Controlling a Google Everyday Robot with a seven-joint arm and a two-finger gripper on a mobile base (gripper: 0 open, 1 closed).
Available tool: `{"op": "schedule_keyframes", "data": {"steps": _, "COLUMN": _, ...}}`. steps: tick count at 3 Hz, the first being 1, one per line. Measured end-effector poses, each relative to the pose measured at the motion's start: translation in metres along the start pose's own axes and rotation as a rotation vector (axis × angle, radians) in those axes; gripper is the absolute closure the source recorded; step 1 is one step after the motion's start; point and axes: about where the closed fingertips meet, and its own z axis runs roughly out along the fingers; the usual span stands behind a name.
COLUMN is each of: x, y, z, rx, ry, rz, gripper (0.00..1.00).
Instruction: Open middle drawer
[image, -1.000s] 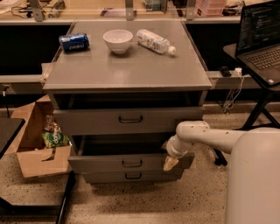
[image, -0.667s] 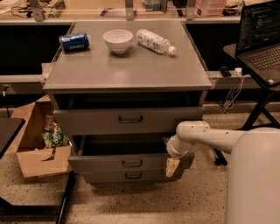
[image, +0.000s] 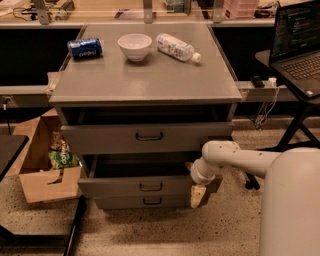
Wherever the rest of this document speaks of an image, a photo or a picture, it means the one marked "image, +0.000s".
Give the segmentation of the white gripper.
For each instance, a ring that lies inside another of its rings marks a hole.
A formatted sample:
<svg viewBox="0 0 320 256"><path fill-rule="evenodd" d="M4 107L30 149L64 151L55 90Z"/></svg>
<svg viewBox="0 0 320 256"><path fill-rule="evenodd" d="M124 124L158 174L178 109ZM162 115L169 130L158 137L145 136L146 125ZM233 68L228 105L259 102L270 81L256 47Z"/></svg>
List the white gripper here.
<svg viewBox="0 0 320 256"><path fill-rule="evenodd" d="M197 159L191 164L190 175L192 180L196 183L191 187L190 206L197 208L206 192L208 185L217 174L217 168L209 164L203 157Z"/></svg>

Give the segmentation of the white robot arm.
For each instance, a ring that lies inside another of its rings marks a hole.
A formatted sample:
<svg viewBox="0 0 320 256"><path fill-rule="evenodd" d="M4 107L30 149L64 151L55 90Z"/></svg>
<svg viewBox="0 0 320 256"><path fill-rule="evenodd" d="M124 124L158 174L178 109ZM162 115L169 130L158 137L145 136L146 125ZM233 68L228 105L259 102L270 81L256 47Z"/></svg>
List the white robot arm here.
<svg viewBox="0 0 320 256"><path fill-rule="evenodd" d="M187 165L193 208L226 166L264 180L260 256L320 256L320 149L254 151L233 141L209 141L202 156Z"/></svg>

